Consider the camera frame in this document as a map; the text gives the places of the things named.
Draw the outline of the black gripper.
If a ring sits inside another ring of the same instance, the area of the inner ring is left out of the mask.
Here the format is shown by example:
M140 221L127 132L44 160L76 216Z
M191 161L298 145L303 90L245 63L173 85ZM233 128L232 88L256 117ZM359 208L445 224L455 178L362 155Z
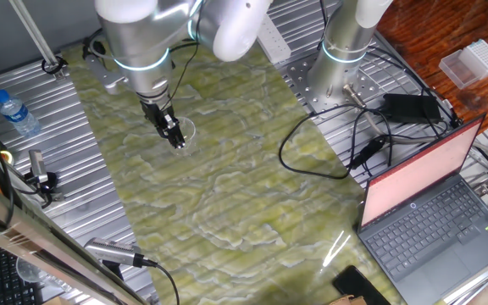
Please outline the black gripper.
M182 149L186 142L180 130L180 121L174 116L172 104L159 107L156 103L141 101L141 109L147 120L154 124L160 137L173 148Z

